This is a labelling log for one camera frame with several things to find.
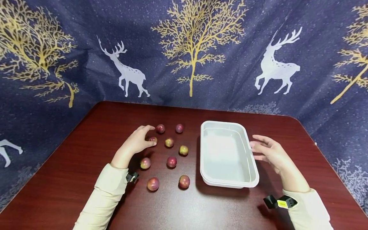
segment table surface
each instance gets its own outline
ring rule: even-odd
[[[148,136],[156,136],[158,145],[131,160],[130,171],[140,177],[128,185],[109,229],[293,229],[285,209],[268,210],[263,203],[269,194],[282,195],[281,180],[267,163],[257,162],[260,180],[255,188],[204,183],[199,147],[200,126],[206,120],[239,123],[249,137],[260,134],[280,142],[320,194],[334,229],[366,229],[368,218],[296,119],[117,102],[102,102],[91,110],[0,214],[1,229],[72,229],[105,164],[138,126],[146,124],[164,124],[166,131],[150,131]],[[178,123],[184,125],[182,134],[175,133]],[[171,149],[164,146],[167,137],[175,140]],[[189,147],[186,157],[178,155],[180,145]],[[178,159],[171,170],[166,167],[170,155]],[[152,161],[145,171],[139,169],[143,156]],[[185,191],[178,188],[182,174],[191,179]],[[160,180],[156,192],[146,188],[151,177]]]

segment yellow label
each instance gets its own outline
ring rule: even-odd
[[[277,204],[280,208],[286,208],[286,209],[289,209],[288,206],[287,206],[287,203],[286,201],[277,201]]]

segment beige sleeve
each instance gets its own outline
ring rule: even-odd
[[[128,169],[107,164],[84,206],[73,230],[105,230],[127,186]]]
[[[283,193],[298,202],[289,209],[295,230],[333,230],[330,215],[316,190],[311,188],[306,193],[283,190]]]

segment navy blue backdrop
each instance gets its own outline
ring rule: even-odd
[[[295,117],[368,213],[366,1],[0,2],[0,210],[112,100]]]

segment deer antler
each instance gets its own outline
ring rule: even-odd
[[[102,48],[102,46],[101,46],[101,40],[98,38],[98,36],[96,35],[96,37],[97,37],[97,40],[98,40],[98,43],[100,43],[100,48],[101,48],[101,50],[107,55],[107,56],[110,56],[110,55],[112,55],[112,54],[114,54],[114,53],[109,53],[107,50],[106,50],[106,48],[105,49],[103,49]]]
[[[116,46],[115,46],[115,49],[116,51],[114,52],[114,54],[119,54],[119,53],[125,53],[127,50],[124,50],[124,43],[123,41],[121,41],[121,45],[120,43],[117,44],[117,46],[120,48],[118,49]]]
[[[294,43],[296,41],[298,41],[300,38],[299,38],[299,35],[301,33],[301,29],[303,27],[300,27],[298,33],[296,33],[296,31],[294,30],[292,33],[291,33],[291,37],[289,37],[289,34],[286,35],[285,39],[283,41],[281,41],[281,38],[279,39],[279,41],[273,45],[273,46],[282,46],[282,45],[285,45],[287,43]]]
[[[272,36],[272,39],[271,39],[271,41],[270,41],[270,44],[269,45],[271,45],[272,44],[272,42],[273,42],[273,40],[275,39],[275,36],[276,36],[276,34],[277,34],[277,32],[279,31],[279,29],[277,29],[276,30],[276,32],[275,32],[275,34]]]

